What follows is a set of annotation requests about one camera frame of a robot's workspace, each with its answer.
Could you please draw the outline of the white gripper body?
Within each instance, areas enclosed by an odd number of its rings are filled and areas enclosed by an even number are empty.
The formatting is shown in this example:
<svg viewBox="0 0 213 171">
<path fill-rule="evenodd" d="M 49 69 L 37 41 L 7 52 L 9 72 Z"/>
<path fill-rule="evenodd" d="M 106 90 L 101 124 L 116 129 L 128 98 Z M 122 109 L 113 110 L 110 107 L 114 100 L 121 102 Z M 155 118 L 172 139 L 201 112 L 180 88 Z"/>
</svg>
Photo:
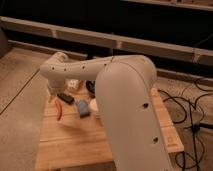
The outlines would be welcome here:
<svg viewBox="0 0 213 171">
<path fill-rule="evenodd" d="M 51 102 L 58 94 L 63 93 L 66 89 L 66 84 L 64 81 L 51 81 L 47 83 L 47 88 L 49 92 L 49 102 Z"/>
</svg>

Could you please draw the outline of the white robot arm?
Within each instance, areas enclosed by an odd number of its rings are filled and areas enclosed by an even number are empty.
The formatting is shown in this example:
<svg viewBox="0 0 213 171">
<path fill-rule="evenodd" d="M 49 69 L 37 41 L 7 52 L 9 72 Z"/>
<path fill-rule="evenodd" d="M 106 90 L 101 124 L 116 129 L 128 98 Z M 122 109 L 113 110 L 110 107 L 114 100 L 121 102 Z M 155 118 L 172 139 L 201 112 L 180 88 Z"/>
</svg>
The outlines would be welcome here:
<svg viewBox="0 0 213 171">
<path fill-rule="evenodd" d="M 144 55 L 70 63 L 53 55 L 40 66 L 51 93 L 67 79 L 92 80 L 101 121 L 117 171 L 173 171 L 151 98 L 156 67 Z"/>
</svg>

